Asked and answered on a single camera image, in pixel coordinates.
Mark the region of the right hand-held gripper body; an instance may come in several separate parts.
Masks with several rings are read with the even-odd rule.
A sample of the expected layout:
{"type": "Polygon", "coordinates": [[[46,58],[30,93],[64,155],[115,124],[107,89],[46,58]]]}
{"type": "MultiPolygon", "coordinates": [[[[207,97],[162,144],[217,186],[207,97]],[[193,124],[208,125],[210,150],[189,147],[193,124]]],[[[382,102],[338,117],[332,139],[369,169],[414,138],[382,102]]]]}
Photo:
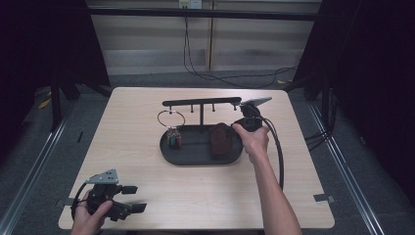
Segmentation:
{"type": "Polygon", "coordinates": [[[254,132],[262,127],[263,117],[258,106],[271,100],[271,97],[256,98],[244,101],[239,105],[243,117],[236,120],[236,123],[242,125],[248,132],[254,132]]]}

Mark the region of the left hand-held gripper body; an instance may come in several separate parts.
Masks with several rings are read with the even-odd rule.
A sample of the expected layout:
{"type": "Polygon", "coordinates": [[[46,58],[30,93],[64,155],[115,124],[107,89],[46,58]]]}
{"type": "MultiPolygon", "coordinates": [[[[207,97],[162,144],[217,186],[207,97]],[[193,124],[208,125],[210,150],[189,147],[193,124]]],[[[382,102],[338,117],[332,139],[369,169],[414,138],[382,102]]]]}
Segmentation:
{"type": "MultiPolygon", "coordinates": [[[[123,186],[118,184],[118,176],[114,168],[91,176],[86,180],[86,183],[93,184],[92,191],[86,200],[87,210],[90,214],[94,214],[103,203],[111,201],[123,190],[123,186]]],[[[105,214],[105,217],[112,221],[125,220],[127,216],[128,206],[118,202],[113,202],[105,214]]]]}

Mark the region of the brown leather key case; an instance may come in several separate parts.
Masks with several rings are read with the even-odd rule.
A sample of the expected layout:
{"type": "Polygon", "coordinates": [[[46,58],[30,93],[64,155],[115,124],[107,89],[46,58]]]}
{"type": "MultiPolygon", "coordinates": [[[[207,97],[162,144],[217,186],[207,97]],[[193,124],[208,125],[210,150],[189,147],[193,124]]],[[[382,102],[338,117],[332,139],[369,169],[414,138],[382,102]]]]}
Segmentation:
{"type": "Polygon", "coordinates": [[[208,131],[210,152],[217,160],[228,158],[232,151],[232,136],[230,127],[220,122],[208,131]]]}

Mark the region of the black key rack with tray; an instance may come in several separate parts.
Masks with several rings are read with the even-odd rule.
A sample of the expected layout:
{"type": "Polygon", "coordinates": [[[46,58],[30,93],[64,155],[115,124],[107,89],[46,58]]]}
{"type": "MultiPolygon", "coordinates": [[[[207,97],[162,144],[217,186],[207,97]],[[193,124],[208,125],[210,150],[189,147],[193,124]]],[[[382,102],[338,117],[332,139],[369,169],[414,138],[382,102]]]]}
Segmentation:
{"type": "Polygon", "coordinates": [[[215,124],[204,123],[204,107],[205,105],[211,105],[212,110],[215,111],[216,104],[230,104],[236,108],[241,101],[241,97],[163,101],[161,104],[167,107],[167,110],[161,111],[159,116],[166,112],[170,115],[178,114],[183,118],[183,122],[178,125],[166,125],[159,119],[159,123],[167,128],[160,140],[161,154],[164,159],[173,165],[230,165],[237,161],[242,154],[243,144],[241,138],[229,125],[232,136],[230,156],[217,160],[211,154],[208,131],[215,124]],[[191,109],[198,106],[200,123],[186,125],[186,118],[181,113],[173,110],[173,107],[178,106],[189,106],[191,109]]]}

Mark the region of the person's right hand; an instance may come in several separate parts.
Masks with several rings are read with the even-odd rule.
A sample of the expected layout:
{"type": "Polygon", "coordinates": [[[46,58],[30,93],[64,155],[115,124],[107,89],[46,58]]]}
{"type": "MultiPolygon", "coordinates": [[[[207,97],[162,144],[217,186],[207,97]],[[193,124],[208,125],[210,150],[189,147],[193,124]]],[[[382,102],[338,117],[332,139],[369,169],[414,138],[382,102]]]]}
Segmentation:
{"type": "Polygon", "coordinates": [[[260,127],[254,132],[248,132],[238,123],[234,123],[232,127],[240,135],[244,149],[254,165],[268,161],[267,147],[269,129],[267,127],[260,127]]]}

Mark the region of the person's left hand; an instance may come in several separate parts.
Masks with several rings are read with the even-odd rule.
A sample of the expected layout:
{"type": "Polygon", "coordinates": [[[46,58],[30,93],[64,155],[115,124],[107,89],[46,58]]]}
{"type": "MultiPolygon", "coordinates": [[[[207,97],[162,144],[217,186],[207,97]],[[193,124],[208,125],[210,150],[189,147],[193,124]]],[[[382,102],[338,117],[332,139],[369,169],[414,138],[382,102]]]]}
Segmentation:
{"type": "Polygon", "coordinates": [[[106,201],[93,214],[90,214],[85,202],[88,196],[89,191],[85,193],[82,202],[75,209],[70,235],[96,235],[105,223],[106,213],[112,207],[113,202],[106,201]]]}

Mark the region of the grey tape piece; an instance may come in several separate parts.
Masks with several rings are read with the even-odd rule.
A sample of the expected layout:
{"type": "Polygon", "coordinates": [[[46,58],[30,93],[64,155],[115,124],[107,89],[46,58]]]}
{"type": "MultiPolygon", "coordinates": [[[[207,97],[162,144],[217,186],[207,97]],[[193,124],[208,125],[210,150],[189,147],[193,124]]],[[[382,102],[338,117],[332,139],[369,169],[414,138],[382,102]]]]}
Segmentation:
{"type": "Polygon", "coordinates": [[[56,201],[55,206],[57,208],[63,209],[66,206],[71,206],[73,204],[73,198],[59,199],[56,201]]]}
{"type": "Polygon", "coordinates": [[[326,194],[317,194],[313,196],[316,203],[327,202],[328,204],[332,204],[336,201],[334,196],[326,195],[326,194]]]}

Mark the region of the black metal stand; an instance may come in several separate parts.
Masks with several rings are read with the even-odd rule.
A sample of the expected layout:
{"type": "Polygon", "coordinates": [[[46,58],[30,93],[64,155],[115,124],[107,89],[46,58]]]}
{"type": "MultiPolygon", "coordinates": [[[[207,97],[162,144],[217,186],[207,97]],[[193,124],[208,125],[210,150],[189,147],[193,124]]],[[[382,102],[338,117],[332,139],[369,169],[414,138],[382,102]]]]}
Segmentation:
{"type": "Polygon", "coordinates": [[[51,101],[53,116],[51,131],[55,131],[62,121],[60,84],[56,73],[53,74],[51,79],[51,101]]]}

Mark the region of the black horizontal metal bar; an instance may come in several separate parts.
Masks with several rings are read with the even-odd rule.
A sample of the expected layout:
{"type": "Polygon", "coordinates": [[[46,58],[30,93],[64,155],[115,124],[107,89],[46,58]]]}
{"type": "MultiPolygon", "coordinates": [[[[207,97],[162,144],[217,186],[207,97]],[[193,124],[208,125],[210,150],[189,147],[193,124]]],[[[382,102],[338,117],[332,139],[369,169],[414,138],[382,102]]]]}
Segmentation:
{"type": "Polygon", "coordinates": [[[253,11],[224,11],[224,10],[185,10],[185,9],[144,9],[144,8],[104,8],[90,7],[87,12],[91,15],[103,16],[146,16],[146,17],[185,17],[212,19],[250,19],[250,20],[280,20],[315,22],[323,16],[309,13],[253,12],[253,11]]]}

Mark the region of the dark curtain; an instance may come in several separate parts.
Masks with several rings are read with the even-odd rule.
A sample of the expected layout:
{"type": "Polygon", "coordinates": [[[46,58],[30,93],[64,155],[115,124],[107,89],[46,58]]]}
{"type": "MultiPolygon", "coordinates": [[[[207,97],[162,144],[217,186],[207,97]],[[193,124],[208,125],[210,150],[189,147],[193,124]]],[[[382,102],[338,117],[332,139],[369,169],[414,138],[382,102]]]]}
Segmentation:
{"type": "Polygon", "coordinates": [[[78,97],[75,85],[110,84],[86,0],[0,0],[0,163],[22,133],[41,87],[78,97]]]}
{"type": "Polygon", "coordinates": [[[415,206],[415,0],[321,0],[294,81],[330,87],[415,206]]]}

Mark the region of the metal floor rail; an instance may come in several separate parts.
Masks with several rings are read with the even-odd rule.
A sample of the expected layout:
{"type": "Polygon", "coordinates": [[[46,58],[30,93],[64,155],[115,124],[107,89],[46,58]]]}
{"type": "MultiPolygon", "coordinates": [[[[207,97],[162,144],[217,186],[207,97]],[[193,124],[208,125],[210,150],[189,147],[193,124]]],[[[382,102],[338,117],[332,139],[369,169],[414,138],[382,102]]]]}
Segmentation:
{"type": "Polygon", "coordinates": [[[362,192],[360,185],[349,168],[336,139],[329,134],[329,131],[323,124],[323,117],[318,107],[315,104],[310,104],[309,109],[369,233],[371,235],[386,235],[378,217],[375,215],[366,196],[362,192]]]}
{"type": "Polygon", "coordinates": [[[40,173],[49,161],[52,152],[65,130],[68,118],[70,117],[72,111],[73,107],[70,107],[62,117],[62,120],[57,124],[56,128],[48,134],[48,138],[46,139],[41,151],[38,153],[37,159],[28,172],[28,175],[20,187],[18,194],[14,197],[14,201],[8,206],[4,216],[0,220],[0,235],[11,235],[15,229],[33,188],[38,181],[40,173]]]}

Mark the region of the white wall socket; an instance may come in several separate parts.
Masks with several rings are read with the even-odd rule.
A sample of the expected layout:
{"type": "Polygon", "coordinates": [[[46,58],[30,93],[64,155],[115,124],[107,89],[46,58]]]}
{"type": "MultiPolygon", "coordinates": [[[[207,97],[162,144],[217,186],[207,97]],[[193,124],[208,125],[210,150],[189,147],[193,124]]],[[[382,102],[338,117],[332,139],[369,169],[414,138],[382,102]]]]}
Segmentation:
{"type": "Polygon", "coordinates": [[[201,10],[203,8],[203,0],[178,0],[180,9],[201,10]]]}

